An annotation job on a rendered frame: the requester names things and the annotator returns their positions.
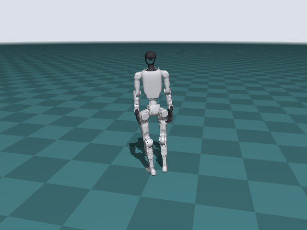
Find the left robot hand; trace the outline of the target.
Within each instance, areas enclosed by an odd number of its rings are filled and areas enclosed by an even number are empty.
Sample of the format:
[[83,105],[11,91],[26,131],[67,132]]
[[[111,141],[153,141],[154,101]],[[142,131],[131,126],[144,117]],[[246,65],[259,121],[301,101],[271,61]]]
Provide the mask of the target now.
[[136,119],[137,119],[137,121],[139,122],[139,124],[142,125],[142,124],[140,123],[140,119],[139,119],[138,114],[139,114],[139,110],[136,109],[136,110],[135,110]]

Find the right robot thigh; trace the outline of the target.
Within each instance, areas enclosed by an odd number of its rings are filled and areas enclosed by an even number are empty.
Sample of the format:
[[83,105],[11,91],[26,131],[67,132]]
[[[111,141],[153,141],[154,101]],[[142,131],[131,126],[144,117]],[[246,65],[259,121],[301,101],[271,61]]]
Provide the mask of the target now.
[[159,127],[160,127],[160,137],[159,137],[159,143],[160,144],[165,144],[165,137],[166,137],[166,122],[167,121],[167,116],[168,116],[168,111],[164,108],[160,108],[161,113],[160,115],[157,116]]

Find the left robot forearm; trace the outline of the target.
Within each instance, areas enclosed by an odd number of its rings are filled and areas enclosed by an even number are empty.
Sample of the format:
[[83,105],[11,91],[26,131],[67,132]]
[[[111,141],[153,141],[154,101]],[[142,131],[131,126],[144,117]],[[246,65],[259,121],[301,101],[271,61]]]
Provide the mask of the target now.
[[135,110],[136,109],[139,110],[139,107],[140,107],[140,103],[139,103],[140,98],[136,97],[135,91],[133,91],[133,100],[134,100],[134,112],[135,112]]

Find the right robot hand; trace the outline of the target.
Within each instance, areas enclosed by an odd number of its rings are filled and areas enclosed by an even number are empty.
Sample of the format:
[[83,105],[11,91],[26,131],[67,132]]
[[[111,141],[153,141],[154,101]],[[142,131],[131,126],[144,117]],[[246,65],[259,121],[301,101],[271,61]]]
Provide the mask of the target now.
[[[169,123],[169,122],[171,122],[172,121],[172,116],[173,116],[173,113],[172,113],[172,111],[173,111],[173,106],[170,106],[170,110],[169,109],[167,109],[168,110],[168,119],[167,119],[167,121],[165,121],[166,123]],[[167,118],[166,117],[166,118]]]

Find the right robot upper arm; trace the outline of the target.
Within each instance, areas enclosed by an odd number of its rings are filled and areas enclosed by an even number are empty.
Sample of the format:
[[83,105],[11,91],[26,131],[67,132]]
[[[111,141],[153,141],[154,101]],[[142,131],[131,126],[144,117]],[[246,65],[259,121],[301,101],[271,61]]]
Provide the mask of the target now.
[[162,77],[163,77],[163,82],[165,88],[163,89],[164,94],[169,94],[170,93],[170,80],[169,80],[169,73],[166,70],[161,70]]

